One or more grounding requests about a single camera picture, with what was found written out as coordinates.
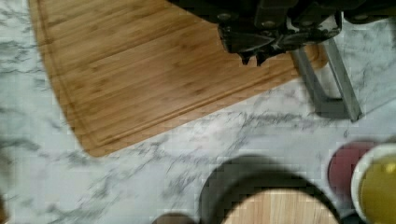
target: round wooden lid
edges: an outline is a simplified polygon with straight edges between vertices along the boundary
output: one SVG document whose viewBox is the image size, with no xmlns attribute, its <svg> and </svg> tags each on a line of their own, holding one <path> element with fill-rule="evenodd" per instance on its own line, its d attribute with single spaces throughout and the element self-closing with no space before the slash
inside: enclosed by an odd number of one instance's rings
<svg viewBox="0 0 396 224">
<path fill-rule="evenodd" d="M 318 199 L 295 189 L 270 189 L 248 197 L 222 224 L 338 224 Z"/>
</svg>

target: metal bracket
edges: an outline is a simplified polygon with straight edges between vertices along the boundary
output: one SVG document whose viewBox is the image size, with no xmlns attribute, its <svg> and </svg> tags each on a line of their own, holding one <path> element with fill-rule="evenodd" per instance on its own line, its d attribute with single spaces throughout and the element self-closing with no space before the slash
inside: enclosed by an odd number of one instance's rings
<svg viewBox="0 0 396 224">
<path fill-rule="evenodd" d="M 361 107 L 352 84 L 347 76 L 340 52 L 333 39 L 323 44 L 332 69 L 341 98 L 329 97 L 322 86 L 309 62 L 304 49 L 297 49 L 291 52 L 292 58 L 298 67 L 300 76 L 303 78 L 305 86 L 311 96 L 316 113 L 328 119 L 350 119 L 352 122 L 361 118 Z"/>
</svg>

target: red bowl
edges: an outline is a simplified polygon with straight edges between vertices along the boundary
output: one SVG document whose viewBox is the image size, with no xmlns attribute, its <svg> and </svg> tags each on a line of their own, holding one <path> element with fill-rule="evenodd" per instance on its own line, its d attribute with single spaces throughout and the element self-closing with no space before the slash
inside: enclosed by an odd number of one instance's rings
<svg viewBox="0 0 396 224">
<path fill-rule="evenodd" d="M 333 192 L 345 201 L 351 201 L 350 184 L 353 171 L 361 157 L 377 142 L 352 142 L 340 147 L 332 156 L 328 179 Z"/>
</svg>

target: metal stand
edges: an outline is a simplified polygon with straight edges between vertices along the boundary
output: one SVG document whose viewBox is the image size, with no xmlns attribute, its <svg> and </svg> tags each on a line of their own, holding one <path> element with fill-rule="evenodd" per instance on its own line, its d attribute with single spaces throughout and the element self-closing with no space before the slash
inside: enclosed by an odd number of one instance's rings
<svg viewBox="0 0 396 224">
<path fill-rule="evenodd" d="M 353 91 L 347 70 L 344 66 L 340 52 L 333 39 L 324 44 L 329 65 L 332 69 L 341 98 L 329 97 L 320 85 L 318 78 L 309 62 L 304 49 L 294 50 L 291 55 L 298 66 L 300 76 L 311 96 L 316 113 L 328 119 L 351 119 L 356 121 L 361 118 L 361 107 Z"/>
</svg>

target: white marble surface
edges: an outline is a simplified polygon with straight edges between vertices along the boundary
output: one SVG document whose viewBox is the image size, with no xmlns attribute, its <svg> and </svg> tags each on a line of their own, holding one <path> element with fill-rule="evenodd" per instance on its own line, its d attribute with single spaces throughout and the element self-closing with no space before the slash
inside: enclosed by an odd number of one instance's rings
<svg viewBox="0 0 396 224">
<path fill-rule="evenodd" d="M 336 41 L 368 113 L 359 122 L 316 117 L 295 80 L 95 159 L 54 98 L 27 3 L 0 1 L 0 191 L 9 223 L 148 224 L 169 211 L 197 218 L 210 172 L 247 153 L 291 165 L 333 196 L 324 175 L 339 146 L 396 134 L 396 22 L 346 23 Z M 326 82 L 328 71 L 320 73 Z"/>
</svg>

